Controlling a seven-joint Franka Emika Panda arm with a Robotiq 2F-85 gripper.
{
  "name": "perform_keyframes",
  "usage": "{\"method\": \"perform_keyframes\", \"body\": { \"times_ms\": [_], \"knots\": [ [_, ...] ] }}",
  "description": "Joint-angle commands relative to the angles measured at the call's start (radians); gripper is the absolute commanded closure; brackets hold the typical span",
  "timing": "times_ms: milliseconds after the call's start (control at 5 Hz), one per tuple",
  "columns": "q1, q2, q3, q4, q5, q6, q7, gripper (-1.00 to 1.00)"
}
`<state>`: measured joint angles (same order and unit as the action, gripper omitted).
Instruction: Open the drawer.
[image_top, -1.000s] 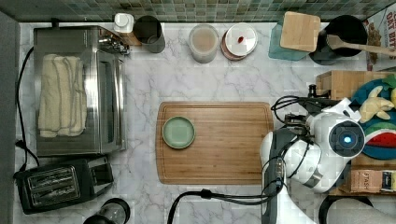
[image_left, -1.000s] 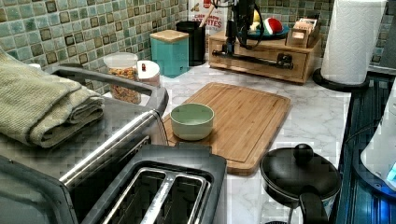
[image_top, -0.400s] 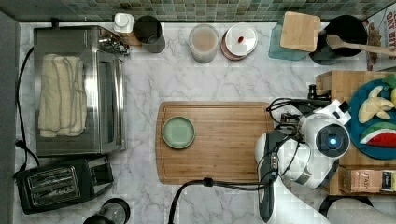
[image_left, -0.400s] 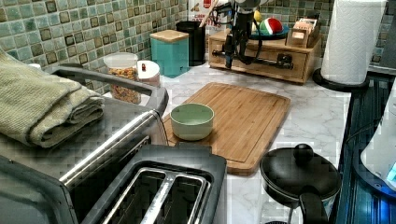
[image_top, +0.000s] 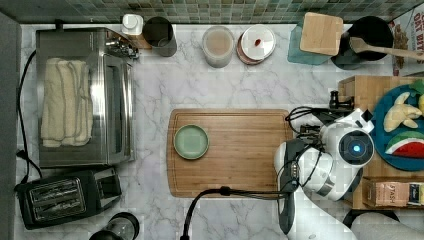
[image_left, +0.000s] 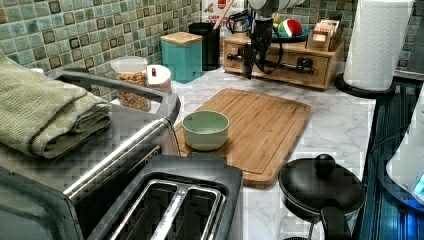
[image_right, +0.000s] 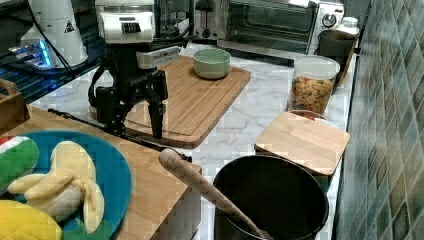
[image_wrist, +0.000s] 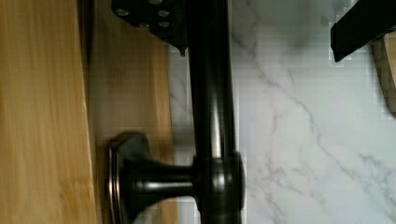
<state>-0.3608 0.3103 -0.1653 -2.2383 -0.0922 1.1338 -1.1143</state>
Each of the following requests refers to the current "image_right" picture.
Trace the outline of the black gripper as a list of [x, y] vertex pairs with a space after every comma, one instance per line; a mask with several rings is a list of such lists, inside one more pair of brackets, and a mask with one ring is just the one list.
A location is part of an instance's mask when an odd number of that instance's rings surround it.
[[126, 115], [146, 101], [153, 137], [161, 139], [166, 112], [163, 101], [168, 97], [166, 76], [156, 67], [140, 68], [139, 51], [133, 46], [107, 47], [88, 90], [89, 104], [97, 110], [97, 121], [106, 132], [124, 136]]

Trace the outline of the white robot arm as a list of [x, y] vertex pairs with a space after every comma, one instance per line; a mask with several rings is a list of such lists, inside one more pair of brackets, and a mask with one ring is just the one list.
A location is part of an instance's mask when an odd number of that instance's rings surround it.
[[[17, 59], [42, 71], [72, 71], [88, 59], [71, 0], [28, 0], [33, 27], [21, 38]], [[160, 36], [155, 0], [95, 0], [99, 36], [106, 53], [88, 90], [104, 129], [125, 133], [127, 114], [148, 103], [152, 135], [162, 137], [166, 74], [159, 67], [178, 58], [183, 35]]]

